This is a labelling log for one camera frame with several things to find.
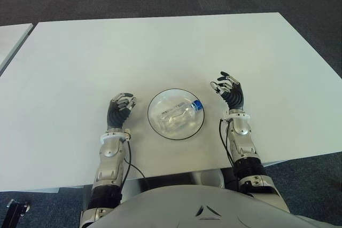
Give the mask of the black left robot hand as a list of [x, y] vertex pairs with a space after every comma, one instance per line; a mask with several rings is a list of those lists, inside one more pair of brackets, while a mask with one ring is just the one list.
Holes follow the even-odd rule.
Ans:
[[122, 129], [136, 105], [136, 97], [131, 93], [120, 93], [110, 100], [107, 111], [107, 129]]

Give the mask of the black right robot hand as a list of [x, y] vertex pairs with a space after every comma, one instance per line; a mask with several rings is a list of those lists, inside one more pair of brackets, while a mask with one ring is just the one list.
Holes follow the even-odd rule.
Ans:
[[230, 111], [243, 111], [244, 95], [240, 82], [226, 72], [221, 71], [220, 74], [216, 82], [210, 82], [210, 86], [226, 102]]

